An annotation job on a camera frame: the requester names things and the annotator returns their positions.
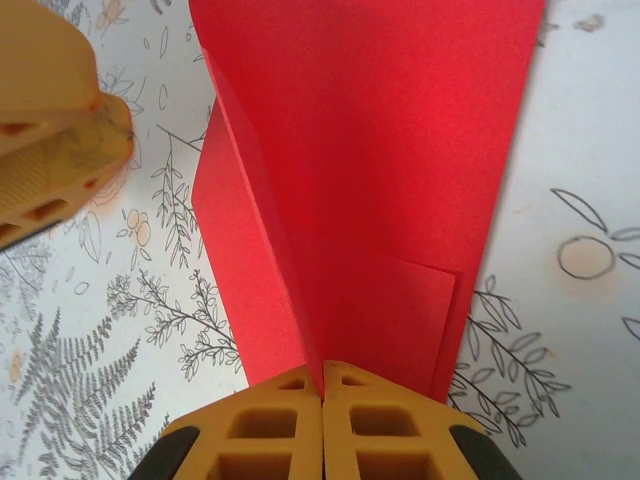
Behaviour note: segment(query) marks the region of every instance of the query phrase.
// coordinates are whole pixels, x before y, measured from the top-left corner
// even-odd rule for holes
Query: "branch drawing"
[[[540,345],[542,333],[523,331],[511,300],[494,293],[496,283],[491,275],[484,290],[474,292],[480,308],[469,315],[465,331],[471,359],[456,365],[449,403],[475,418],[489,434],[508,433],[518,448],[527,445],[523,428],[548,413],[560,418],[554,397],[571,386],[541,366],[549,353]],[[490,379],[500,385],[495,394],[483,385]]]
[[[196,308],[184,309],[175,299],[168,300],[169,286],[163,285],[158,277],[149,277],[140,271],[137,282],[139,294],[134,293],[128,276],[118,275],[107,287],[107,304],[111,313],[118,318],[124,315],[135,316],[139,309],[143,315],[153,314],[155,324],[147,327],[147,342],[162,348],[174,332],[184,335],[187,326],[199,330],[193,346],[180,345],[182,356],[178,361],[182,364],[185,378],[191,381],[198,372],[200,363],[211,362],[211,366],[227,365],[237,373],[241,368],[238,348],[233,339],[227,319],[220,314],[218,307],[218,289],[209,280],[194,270],[189,279],[193,282],[191,300]]]
[[[39,432],[44,447],[40,476],[56,478],[64,468],[87,480],[126,478],[144,455],[132,447],[155,399],[151,383],[133,402],[112,406],[135,363],[139,340],[114,362],[95,369],[112,320],[103,319],[85,338],[63,338],[59,326],[60,310],[48,333],[42,316],[30,333],[32,353],[15,399],[18,404],[31,397],[18,459]]]
[[[188,185],[182,173],[173,166],[174,140],[184,144],[198,152],[200,148],[194,145],[200,138],[186,141],[174,133],[169,132],[160,125],[158,128],[167,134],[169,139],[169,153],[165,166],[159,168],[151,175],[151,178],[162,177],[162,187],[153,194],[153,199],[160,198],[160,205],[156,217],[160,218],[162,228],[168,228],[167,240],[164,249],[171,256],[169,262],[173,265],[176,258],[179,259],[179,267],[189,267],[187,255],[191,254],[192,235],[198,232],[196,216],[191,206],[191,186]],[[199,240],[198,258],[202,254],[202,239]]]
[[[598,230],[599,236],[576,235],[560,244],[557,252],[558,265],[572,278],[577,280],[596,280],[613,271],[617,260],[640,270],[640,255],[614,251],[613,243],[627,243],[640,240],[640,227],[628,227],[610,231],[602,216],[578,195],[567,190],[552,188],[556,195],[569,208]]]

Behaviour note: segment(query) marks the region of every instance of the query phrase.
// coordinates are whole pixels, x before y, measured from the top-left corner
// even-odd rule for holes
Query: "red paper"
[[[288,313],[277,320],[260,321],[250,307],[229,311],[249,376],[278,373],[249,365],[290,342],[292,355],[311,361],[312,369],[328,355],[357,356],[356,365],[443,400],[543,2],[192,0],[191,6],[245,174],[244,190],[233,194],[254,204],[253,221],[264,226],[261,241],[277,272],[277,281],[267,275],[253,293],[267,303],[272,295],[274,302],[287,299]],[[215,175],[212,162],[203,152],[198,175]],[[201,224],[205,210],[226,208],[224,200],[205,197],[194,192]],[[212,247],[218,227],[201,228],[217,278],[232,266],[222,266],[212,248],[250,255],[257,241]],[[379,262],[369,268],[367,257]],[[393,275],[372,277],[374,264]],[[246,285],[235,272],[218,280],[225,305],[236,303],[231,292]],[[351,283],[382,282],[374,289],[386,294],[382,315],[371,318],[375,299],[362,285],[323,285],[343,274]],[[346,296],[352,308],[341,313]],[[411,308],[401,307],[403,298]],[[396,332],[393,348],[381,350],[373,332],[386,331],[389,316],[405,333]],[[286,338],[269,334],[272,322]],[[251,342],[240,330],[264,340]],[[411,359],[402,364],[407,352]],[[398,371],[383,374],[389,364]]]
[[[211,113],[202,159],[192,202],[247,381],[254,385],[303,363],[318,364],[313,351],[305,355],[303,350],[272,241],[218,103]],[[322,375],[315,380],[322,384]]]

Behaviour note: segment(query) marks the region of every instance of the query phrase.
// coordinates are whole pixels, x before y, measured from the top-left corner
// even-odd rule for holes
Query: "black rubber tip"
[[[184,427],[160,437],[129,480],[172,480],[199,434],[196,427]]]
[[[9,250],[9,249],[11,249],[11,248],[15,247],[16,245],[18,245],[19,243],[26,242],[27,240],[30,240],[30,239],[32,239],[32,238],[34,238],[34,237],[37,237],[37,236],[38,236],[38,235],[40,235],[41,233],[46,232],[46,231],[47,231],[47,230],[49,230],[50,228],[53,228],[53,227],[55,227],[55,226],[59,225],[60,223],[61,223],[61,222],[54,222],[54,223],[50,223],[50,224],[45,225],[44,227],[42,227],[42,228],[40,228],[40,229],[38,229],[38,230],[35,230],[35,231],[31,232],[31,233],[30,233],[29,235],[27,235],[27,236],[20,237],[20,238],[18,238],[17,240],[15,240],[15,241],[11,242],[10,244],[5,245],[4,247],[0,247],[0,252],[3,252],[3,251],[5,251],[5,250]]]
[[[462,425],[455,425],[449,431],[478,480],[522,480],[488,436]]]

